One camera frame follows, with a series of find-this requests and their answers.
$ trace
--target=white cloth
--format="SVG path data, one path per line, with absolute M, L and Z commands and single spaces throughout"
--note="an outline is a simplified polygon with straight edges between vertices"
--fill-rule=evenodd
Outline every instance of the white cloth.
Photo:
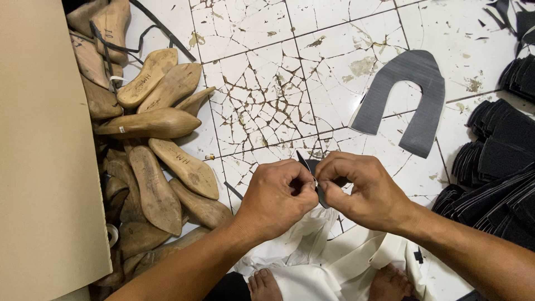
M 434 301 L 403 237 L 355 226 L 325 245 L 323 266 L 270 267 L 284 300 L 368 300 L 378 269 L 392 263 L 405 270 L 421 301 Z
M 338 211 L 321 205 L 312 209 L 283 235 L 251 249 L 234 265 L 244 276 L 266 267 L 286 267 L 319 262 L 327 235 Z

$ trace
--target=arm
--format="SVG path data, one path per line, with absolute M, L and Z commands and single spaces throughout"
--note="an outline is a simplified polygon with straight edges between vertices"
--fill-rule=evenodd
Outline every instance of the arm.
M 298 185 L 292 188 L 290 183 Z M 107 300 L 202 300 L 250 249 L 282 235 L 314 208 L 314 188 L 312 174 L 293 159 L 260 165 L 235 217 Z
M 353 182 L 351 195 L 332 182 L 339 177 Z M 533 298 L 534 252 L 410 201 L 377 158 L 331 152 L 316 166 L 316 178 L 330 206 L 359 225 L 426 248 L 486 298 Z

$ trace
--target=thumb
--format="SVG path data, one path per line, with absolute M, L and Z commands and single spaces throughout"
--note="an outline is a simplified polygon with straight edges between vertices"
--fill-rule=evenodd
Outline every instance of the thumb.
M 318 205 L 318 194 L 316 193 L 316 183 L 315 182 L 307 182 L 304 183 L 301 187 L 301 192 L 296 196 L 296 198 L 299 198 L 303 200 L 306 203 L 310 203 L 312 208 L 314 208 L 316 205 Z
M 349 202 L 351 199 L 350 195 L 346 194 L 341 187 L 331 181 L 319 181 L 319 186 L 323 189 L 327 204 L 338 211 L 342 204 Z

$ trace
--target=foot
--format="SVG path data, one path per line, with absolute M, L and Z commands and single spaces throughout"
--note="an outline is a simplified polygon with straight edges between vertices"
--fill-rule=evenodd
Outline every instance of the foot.
M 375 274 L 368 301 L 401 301 L 403 297 L 410 297 L 413 290 L 405 273 L 388 264 Z
M 269 269 L 256 271 L 247 283 L 252 301 L 282 301 L 279 286 Z

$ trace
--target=forearm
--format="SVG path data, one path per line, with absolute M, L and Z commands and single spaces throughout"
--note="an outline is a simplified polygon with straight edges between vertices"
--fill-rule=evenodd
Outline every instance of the forearm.
M 535 253 L 414 204 L 394 232 L 426 248 L 491 300 L 532 299 Z
M 115 300 L 202 300 L 258 241 L 232 219 L 115 292 Z

